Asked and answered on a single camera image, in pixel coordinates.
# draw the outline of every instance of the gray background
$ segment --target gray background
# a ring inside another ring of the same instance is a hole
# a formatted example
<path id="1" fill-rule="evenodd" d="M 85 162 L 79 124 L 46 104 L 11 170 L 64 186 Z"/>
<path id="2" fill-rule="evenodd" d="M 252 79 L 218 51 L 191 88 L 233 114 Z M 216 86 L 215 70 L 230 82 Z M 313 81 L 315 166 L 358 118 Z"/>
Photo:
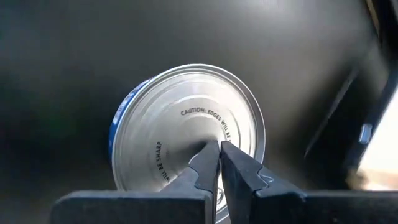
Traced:
<path id="1" fill-rule="evenodd" d="M 43 223 L 78 189 L 114 189 L 108 128 L 138 83 L 208 63 L 256 96 L 266 164 L 317 188 L 302 156 L 344 78 L 376 97 L 386 70 L 360 0 L 3 0 L 0 222 Z"/>

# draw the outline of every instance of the metal can lid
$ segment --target metal can lid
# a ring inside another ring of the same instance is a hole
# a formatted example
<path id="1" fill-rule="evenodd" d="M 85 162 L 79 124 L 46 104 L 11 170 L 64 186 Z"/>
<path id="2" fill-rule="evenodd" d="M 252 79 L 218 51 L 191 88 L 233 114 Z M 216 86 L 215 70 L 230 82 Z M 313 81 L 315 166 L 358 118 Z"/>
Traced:
<path id="1" fill-rule="evenodd" d="M 120 117 L 112 151 L 116 185 L 161 190 L 209 140 L 230 141 L 262 162 L 265 129 L 257 101 L 222 68 L 167 70 L 138 90 Z M 221 177 L 219 191 L 217 222 L 228 215 Z"/>

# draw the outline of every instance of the can rim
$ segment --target can rim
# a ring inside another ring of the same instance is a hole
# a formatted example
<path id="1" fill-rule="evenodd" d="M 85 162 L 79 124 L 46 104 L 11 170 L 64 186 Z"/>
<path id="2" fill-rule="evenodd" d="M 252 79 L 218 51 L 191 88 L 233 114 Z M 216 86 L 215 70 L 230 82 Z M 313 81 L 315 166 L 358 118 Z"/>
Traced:
<path id="1" fill-rule="evenodd" d="M 152 77 L 145 85 L 143 85 L 137 93 L 132 97 L 132 100 L 126 105 L 126 109 L 124 112 L 120 115 L 119 118 L 119 124 L 116 127 L 116 132 L 114 134 L 114 141 L 112 145 L 112 170 L 113 170 L 113 177 L 115 180 L 116 187 L 121 190 L 126 190 L 125 186 L 123 183 L 120 181 L 120 171 L 119 169 L 116 168 L 115 163 L 116 163 L 116 146 L 120 145 L 120 131 L 123 129 L 126 129 L 127 124 L 124 123 L 124 119 L 127 114 L 131 114 L 134 112 L 134 107 L 145 97 L 145 92 L 150 89 L 153 85 L 158 84 L 158 82 L 161 82 L 163 80 L 166 80 L 169 77 L 172 77 L 174 72 L 177 72 L 179 70 L 186 70 L 186 69 L 195 69 L 195 70 L 210 70 L 213 73 L 216 73 L 220 78 L 226 80 L 228 83 L 233 85 L 235 89 L 237 89 L 241 96 L 244 98 L 245 102 L 250 108 L 250 112 L 254 118 L 255 122 L 255 127 L 256 127 L 256 148 L 254 151 L 254 156 L 253 158 L 257 160 L 258 162 L 262 163 L 264 160 L 264 156 L 266 153 L 266 130 L 265 130 L 265 125 L 264 125 L 264 118 L 262 117 L 262 113 L 260 110 L 260 106 L 254 97 L 253 93 L 250 91 L 248 86 L 240 80 L 236 75 L 233 75 L 231 72 L 222 69 L 220 67 L 216 67 L 214 65 L 207 65 L 207 64 L 202 64 L 202 63 L 193 63 L 193 64 L 187 64 L 187 65 L 181 65 L 178 67 L 174 67 L 171 69 L 168 69 L 154 77 Z M 217 214 L 221 216 L 219 220 L 216 220 L 217 223 L 223 221 L 225 218 L 228 217 L 228 209 L 227 207 L 223 207 L 220 209 Z"/>

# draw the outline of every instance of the can lid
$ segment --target can lid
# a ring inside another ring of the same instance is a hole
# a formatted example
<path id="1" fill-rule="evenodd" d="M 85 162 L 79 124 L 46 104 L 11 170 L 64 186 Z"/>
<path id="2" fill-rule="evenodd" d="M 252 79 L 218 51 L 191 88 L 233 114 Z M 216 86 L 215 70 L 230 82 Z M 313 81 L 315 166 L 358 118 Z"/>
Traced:
<path id="1" fill-rule="evenodd" d="M 121 117 L 113 144 L 116 185 L 161 190 L 209 140 L 230 141 L 262 162 L 264 123 L 252 93 L 221 68 L 185 65 L 166 71 L 137 92 Z M 218 200 L 221 212 L 226 200 Z"/>

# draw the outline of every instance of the black bracket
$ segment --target black bracket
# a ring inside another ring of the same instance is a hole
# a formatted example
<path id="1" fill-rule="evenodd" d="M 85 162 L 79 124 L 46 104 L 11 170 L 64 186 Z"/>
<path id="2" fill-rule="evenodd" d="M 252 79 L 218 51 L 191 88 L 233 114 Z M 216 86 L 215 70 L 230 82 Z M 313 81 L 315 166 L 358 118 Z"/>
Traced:
<path id="1" fill-rule="evenodd" d="M 68 194 L 53 206 L 50 222 L 214 223 L 219 153 L 217 141 L 209 142 L 172 183 L 157 193 L 90 190 Z"/>

